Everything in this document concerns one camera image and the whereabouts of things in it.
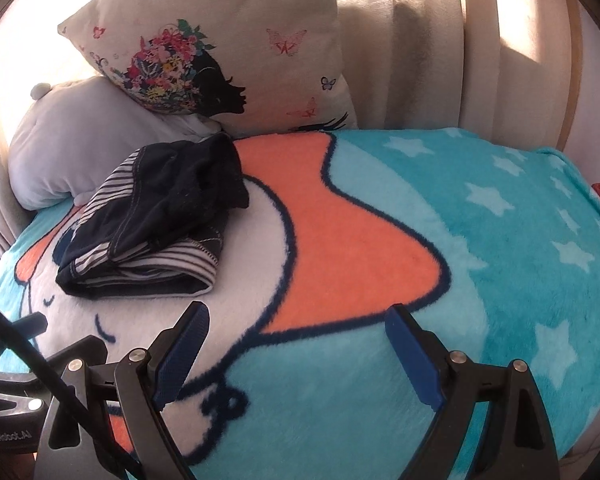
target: turquoise fleece blanket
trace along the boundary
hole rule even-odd
[[[232,214],[199,298],[209,340],[164,412],[200,480],[398,478],[433,413],[384,335],[394,301],[477,362],[528,362],[558,453],[575,443],[600,408],[600,199],[563,154],[455,128],[237,147],[251,206]],[[189,298],[64,296],[54,277],[78,216],[69,202],[39,213],[0,262],[0,308],[47,315],[45,354],[93,333],[117,359]],[[0,369],[22,364],[7,353]]]

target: pink butterfly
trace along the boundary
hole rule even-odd
[[[306,30],[298,30],[291,36],[282,36],[279,32],[268,28],[267,34],[269,35],[269,44],[273,50],[279,51],[280,54],[292,56],[298,51]]]
[[[311,100],[307,103],[306,108],[304,110],[296,110],[294,112],[287,112],[287,115],[293,115],[294,117],[315,117],[316,110],[318,105],[315,102],[315,98],[311,98]]]

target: pillow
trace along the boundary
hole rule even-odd
[[[154,142],[200,140],[219,130],[197,116],[168,123],[127,98],[105,77],[51,88],[38,98],[9,148],[9,178],[25,209],[42,209],[68,196],[83,205],[131,152]]]
[[[355,128],[336,0],[92,0],[58,26],[145,108],[237,136]]]

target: metal screw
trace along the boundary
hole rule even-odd
[[[82,361],[80,359],[74,359],[69,363],[69,370],[72,372],[77,372],[80,368],[82,368]]]
[[[42,399],[31,399],[29,401],[29,409],[32,412],[35,412],[36,410],[39,410],[40,408],[42,408]]]
[[[529,366],[522,359],[513,361],[513,367],[519,372],[526,372],[529,370]]]
[[[458,365],[461,365],[462,363],[466,362],[466,354],[459,350],[453,350],[452,352],[450,352],[449,357],[451,357],[451,360]]]
[[[139,361],[142,361],[142,359],[144,359],[145,356],[146,350],[144,350],[143,348],[136,348],[135,350],[132,350],[129,354],[129,360],[137,363]]]

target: beige pillow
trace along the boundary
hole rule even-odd
[[[237,136],[356,127],[336,0],[92,0],[58,31],[154,112]]]

